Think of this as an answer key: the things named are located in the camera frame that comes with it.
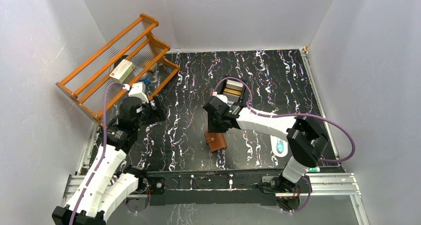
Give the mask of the brown leather card holder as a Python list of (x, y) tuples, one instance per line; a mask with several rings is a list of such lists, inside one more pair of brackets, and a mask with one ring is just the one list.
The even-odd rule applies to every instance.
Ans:
[(227, 148), (227, 142), (224, 136), (225, 133), (205, 132), (204, 135), (210, 152), (224, 150)]

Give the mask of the gold credit card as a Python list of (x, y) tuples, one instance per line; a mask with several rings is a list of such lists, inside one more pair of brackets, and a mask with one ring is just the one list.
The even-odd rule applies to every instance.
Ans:
[(235, 95), (235, 96), (240, 97), (242, 95), (242, 91), (239, 91), (239, 90), (235, 90), (235, 89), (231, 89), (231, 88), (227, 88), (226, 87), (223, 90), (223, 94), (232, 94), (232, 95)]

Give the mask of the black card tray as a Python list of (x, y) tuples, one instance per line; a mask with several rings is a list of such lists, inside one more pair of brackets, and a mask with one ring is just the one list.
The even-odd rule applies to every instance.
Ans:
[(246, 87), (243, 83), (232, 79), (226, 79), (222, 83), (220, 92), (227, 98), (228, 105), (239, 103), (241, 106), (245, 106), (247, 98)]

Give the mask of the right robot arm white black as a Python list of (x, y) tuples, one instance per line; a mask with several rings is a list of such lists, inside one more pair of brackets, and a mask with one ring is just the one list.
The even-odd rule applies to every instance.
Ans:
[(289, 146), (292, 155), (281, 174), (263, 176), (256, 184), (263, 193), (294, 192), (300, 179), (318, 165), (329, 143), (326, 131), (312, 114), (268, 114), (239, 103), (228, 105), (217, 96), (212, 96), (203, 108), (208, 114), (210, 133), (225, 133), (232, 128), (253, 130), (279, 138)]

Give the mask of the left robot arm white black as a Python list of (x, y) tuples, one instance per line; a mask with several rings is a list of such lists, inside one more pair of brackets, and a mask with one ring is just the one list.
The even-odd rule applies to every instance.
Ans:
[(138, 97), (123, 99), (119, 113), (104, 129), (105, 137), (83, 181), (62, 207), (57, 206), (52, 219), (57, 225), (104, 225), (131, 193), (144, 194), (153, 183), (147, 172), (129, 165), (118, 172), (142, 126), (165, 121), (167, 110), (158, 96), (145, 102)]

